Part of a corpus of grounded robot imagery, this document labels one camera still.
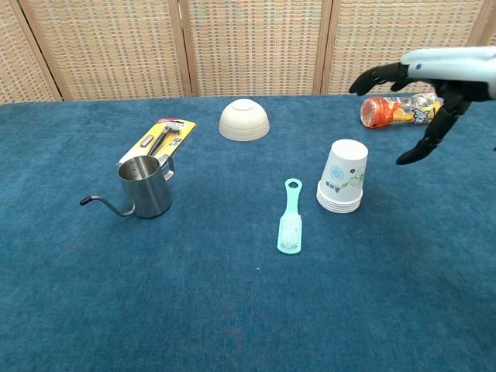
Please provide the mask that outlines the robot right five-finger hand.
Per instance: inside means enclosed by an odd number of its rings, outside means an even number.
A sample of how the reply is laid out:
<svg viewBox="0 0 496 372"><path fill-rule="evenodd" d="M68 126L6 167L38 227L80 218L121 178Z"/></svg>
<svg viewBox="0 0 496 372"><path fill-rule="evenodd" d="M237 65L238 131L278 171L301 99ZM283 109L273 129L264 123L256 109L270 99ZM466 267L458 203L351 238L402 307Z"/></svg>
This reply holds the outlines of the robot right five-finger hand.
<svg viewBox="0 0 496 372"><path fill-rule="evenodd" d="M443 104L415 147L403 153L397 165L426 158L473 102L496 101L496 46L460 46L417 49L398 62L372 67L351 84L349 93L365 95L391 82L400 91L413 82L432 85Z"/></svg>

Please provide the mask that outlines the woven rattan screen panel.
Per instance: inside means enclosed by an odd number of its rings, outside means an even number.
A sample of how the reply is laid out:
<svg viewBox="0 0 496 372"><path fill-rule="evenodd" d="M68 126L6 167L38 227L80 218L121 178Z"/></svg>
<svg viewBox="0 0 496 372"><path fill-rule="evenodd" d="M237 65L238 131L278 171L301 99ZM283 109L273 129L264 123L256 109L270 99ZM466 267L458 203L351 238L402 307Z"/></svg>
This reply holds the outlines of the woven rattan screen panel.
<svg viewBox="0 0 496 372"><path fill-rule="evenodd" d="M366 69L409 50L474 47L484 0L324 0L320 93L342 94Z"/></svg>
<svg viewBox="0 0 496 372"><path fill-rule="evenodd" d="M179 0L19 0L64 101L191 95Z"/></svg>
<svg viewBox="0 0 496 372"><path fill-rule="evenodd" d="M61 99L18 0L0 0L0 105Z"/></svg>
<svg viewBox="0 0 496 372"><path fill-rule="evenodd" d="M481 12L480 30L477 34L477 45L487 46L496 37L496 0L484 0L485 8Z"/></svg>
<svg viewBox="0 0 496 372"><path fill-rule="evenodd" d="M333 0L178 0L194 96L317 95Z"/></svg>

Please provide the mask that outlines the orange drink plastic bottle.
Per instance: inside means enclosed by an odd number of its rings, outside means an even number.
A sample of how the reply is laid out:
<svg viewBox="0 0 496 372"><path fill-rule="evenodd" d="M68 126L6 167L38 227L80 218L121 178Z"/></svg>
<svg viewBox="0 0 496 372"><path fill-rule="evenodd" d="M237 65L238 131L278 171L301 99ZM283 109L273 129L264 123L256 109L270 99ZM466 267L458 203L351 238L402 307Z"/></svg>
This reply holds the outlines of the orange drink plastic bottle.
<svg viewBox="0 0 496 372"><path fill-rule="evenodd" d="M367 128L396 124L429 124L443 105L435 93L419 93L403 97L370 97L360 108L361 123Z"/></svg>

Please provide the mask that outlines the beige upturned bowl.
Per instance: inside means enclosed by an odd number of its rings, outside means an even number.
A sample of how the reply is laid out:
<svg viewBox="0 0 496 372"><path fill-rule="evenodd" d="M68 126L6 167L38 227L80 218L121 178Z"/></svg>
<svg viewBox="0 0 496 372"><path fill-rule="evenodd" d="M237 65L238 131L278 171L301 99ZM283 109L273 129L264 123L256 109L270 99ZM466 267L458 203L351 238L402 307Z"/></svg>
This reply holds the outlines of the beige upturned bowl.
<svg viewBox="0 0 496 372"><path fill-rule="evenodd" d="M230 102L220 115L219 132L229 140L258 140L269 131L270 123L265 109L248 98Z"/></svg>

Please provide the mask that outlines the mint green brush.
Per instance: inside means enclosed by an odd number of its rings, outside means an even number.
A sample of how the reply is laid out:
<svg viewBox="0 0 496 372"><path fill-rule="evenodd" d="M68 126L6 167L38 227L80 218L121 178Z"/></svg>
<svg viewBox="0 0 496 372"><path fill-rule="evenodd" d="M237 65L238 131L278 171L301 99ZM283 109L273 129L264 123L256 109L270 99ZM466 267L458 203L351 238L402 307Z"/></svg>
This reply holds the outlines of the mint green brush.
<svg viewBox="0 0 496 372"><path fill-rule="evenodd" d="M284 186L286 207L279 221L277 249L281 253L294 255L301 252L302 220L298 212L298 200L302 182L297 178L289 178Z"/></svg>

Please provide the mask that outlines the razor in yellow blister pack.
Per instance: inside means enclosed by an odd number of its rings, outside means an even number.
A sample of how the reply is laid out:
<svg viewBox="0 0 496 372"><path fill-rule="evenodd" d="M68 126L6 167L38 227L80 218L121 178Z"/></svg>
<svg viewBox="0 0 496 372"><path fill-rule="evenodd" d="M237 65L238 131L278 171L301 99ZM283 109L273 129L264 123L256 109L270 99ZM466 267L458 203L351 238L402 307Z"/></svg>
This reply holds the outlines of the razor in yellow blister pack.
<svg viewBox="0 0 496 372"><path fill-rule="evenodd" d="M133 157L147 155L155 143L158 143L158 146L151 155L159 160L160 165L163 165L168 157L173 156L195 127L195 122L185 119L159 119L119 159L117 165L120 166Z"/></svg>

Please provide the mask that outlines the blue table cloth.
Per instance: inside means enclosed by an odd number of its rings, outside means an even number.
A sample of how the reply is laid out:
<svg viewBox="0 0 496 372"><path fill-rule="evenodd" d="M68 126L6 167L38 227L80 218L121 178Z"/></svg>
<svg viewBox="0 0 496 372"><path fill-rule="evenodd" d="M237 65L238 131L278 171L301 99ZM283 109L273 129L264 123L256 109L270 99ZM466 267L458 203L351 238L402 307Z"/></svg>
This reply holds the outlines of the blue table cloth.
<svg viewBox="0 0 496 372"><path fill-rule="evenodd" d="M262 97L270 132L218 132L228 99L0 105L0 372L496 372L496 102L423 161L422 126L369 130L361 98ZM119 159L196 123L162 215ZM331 145L368 149L360 207L318 202ZM277 249L302 182L301 252Z"/></svg>

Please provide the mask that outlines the stainless steel gooseneck kettle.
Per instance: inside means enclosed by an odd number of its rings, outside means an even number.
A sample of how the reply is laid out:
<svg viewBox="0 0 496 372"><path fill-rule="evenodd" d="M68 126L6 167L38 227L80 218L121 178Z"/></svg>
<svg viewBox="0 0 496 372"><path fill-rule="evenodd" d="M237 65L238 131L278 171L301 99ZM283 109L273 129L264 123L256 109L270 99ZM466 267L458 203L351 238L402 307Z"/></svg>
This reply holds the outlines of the stainless steel gooseneck kettle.
<svg viewBox="0 0 496 372"><path fill-rule="evenodd" d="M123 191L133 203L128 212L120 212L108 200L98 195L83 198L80 205L100 201L118 216L135 215L140 219L155 218L171 207L172 197L167 182L174 175L172 157L166 157L161 163L156 157L136 156L119 165L117 175Z"/></svg>

